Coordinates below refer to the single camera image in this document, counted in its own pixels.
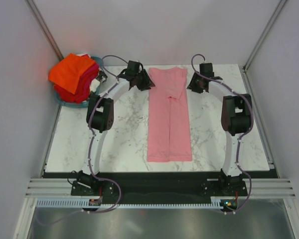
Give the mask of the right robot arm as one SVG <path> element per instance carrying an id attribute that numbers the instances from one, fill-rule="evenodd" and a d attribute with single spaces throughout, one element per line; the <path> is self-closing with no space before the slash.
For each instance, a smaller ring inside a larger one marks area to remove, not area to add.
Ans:
<path id="1" fill-rule="evenodd" d="M 218 190 L 224 196 L 236 191 L 236 182 L 242 180 L 243 170 L 239 163 L 242 137 L 254 125 L 252 100 L 249 94 L 239 94 L 215 76 L 212 63 L 199 64 L 187 88 L 195 93 L 210 93 L 222 103 L 221 126 L 226 133 L 226 152 L 221 168 Z"/>

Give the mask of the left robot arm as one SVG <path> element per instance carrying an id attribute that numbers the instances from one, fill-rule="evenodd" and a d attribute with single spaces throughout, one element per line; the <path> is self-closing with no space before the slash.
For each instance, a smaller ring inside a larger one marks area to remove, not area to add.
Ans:
<path id="1" fill-rule="evenodd" d="M 91 131 L 87 158 L 79 174 L 94 177 L 100 172 L 100 158 L 108 131 L 114 124 L 114 105 L 133 87 L 140 91 L 155 86 L 141 62 L 129 61 L 127 67 L 115 76 L 116 82 L 103 93 L 92 96 L 87 110 L 87 125 Z"/>

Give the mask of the pink t shirt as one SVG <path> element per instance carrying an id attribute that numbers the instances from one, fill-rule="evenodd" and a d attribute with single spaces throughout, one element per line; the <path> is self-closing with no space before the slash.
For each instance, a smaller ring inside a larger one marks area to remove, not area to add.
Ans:
<path id="1" fill-rule="evenodd" d="M 187 69 L 149 68 L 148 162 L 191 162 Z"/>

